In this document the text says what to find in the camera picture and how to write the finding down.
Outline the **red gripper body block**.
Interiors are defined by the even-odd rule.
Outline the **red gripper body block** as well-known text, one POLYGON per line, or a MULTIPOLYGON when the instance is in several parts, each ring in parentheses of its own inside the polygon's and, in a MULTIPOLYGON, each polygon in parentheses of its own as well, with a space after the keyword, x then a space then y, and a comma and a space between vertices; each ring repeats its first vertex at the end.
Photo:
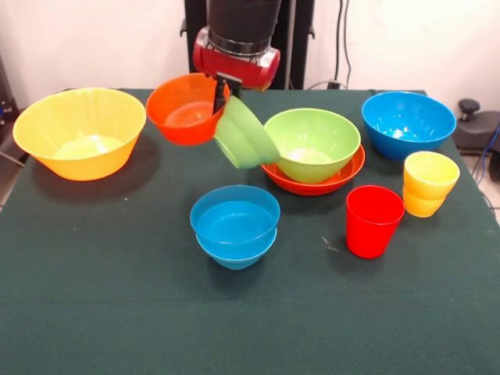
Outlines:
POLYGON ((226 77, 256 91, 270 87, 280 64, 279 50, 268 45, 258 55, 231 55, 217 48, 209 36, 209 28, 203 27, 194 43, 193 62, 199 72, 226 77))

